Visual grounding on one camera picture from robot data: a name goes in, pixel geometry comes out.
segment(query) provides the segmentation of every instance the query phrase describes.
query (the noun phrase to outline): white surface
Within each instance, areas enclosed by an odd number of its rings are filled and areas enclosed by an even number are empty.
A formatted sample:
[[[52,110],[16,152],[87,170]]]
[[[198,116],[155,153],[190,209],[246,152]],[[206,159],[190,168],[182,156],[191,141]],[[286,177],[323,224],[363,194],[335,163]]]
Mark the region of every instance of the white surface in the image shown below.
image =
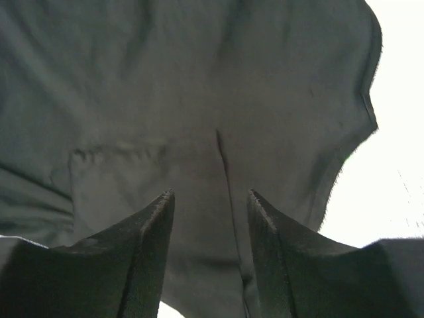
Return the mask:
[[[371,90],[380,130],[347,160],[320,233],[363,247],[424,237],[424,1],[368,0],[383,30]],[[161,303],[159,318],[181,318]]]

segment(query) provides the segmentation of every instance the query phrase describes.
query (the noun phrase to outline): black fabric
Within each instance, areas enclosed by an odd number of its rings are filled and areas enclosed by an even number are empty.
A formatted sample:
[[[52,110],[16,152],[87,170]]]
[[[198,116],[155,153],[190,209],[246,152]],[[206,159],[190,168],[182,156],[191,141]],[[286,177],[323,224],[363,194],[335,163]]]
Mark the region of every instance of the black fabric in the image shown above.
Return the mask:
[[[155,318],[174,194],[71,247],[0,238],[0,316]]]
[[[70,246],[172,187],[162,299],[257,317],[245,193],[319,228],[380,49],[363,0],[0,1],[0,233]]]
[[[361,249],[311,231],[256,192],[248,198],[262,317],[424,316],[424,240]]]

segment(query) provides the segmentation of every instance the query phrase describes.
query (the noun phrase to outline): white background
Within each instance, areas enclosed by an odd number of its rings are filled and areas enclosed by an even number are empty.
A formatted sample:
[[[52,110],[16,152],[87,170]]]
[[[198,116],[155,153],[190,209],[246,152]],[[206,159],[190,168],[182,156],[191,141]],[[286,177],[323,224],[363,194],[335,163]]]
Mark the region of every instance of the white background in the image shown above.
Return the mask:
[[[371,89],[380,130],[346,161],[320,230],[356,247],[424,237],[424,1],[367,2],[383,31]],[[161,303],[158,317],[182,316]]]

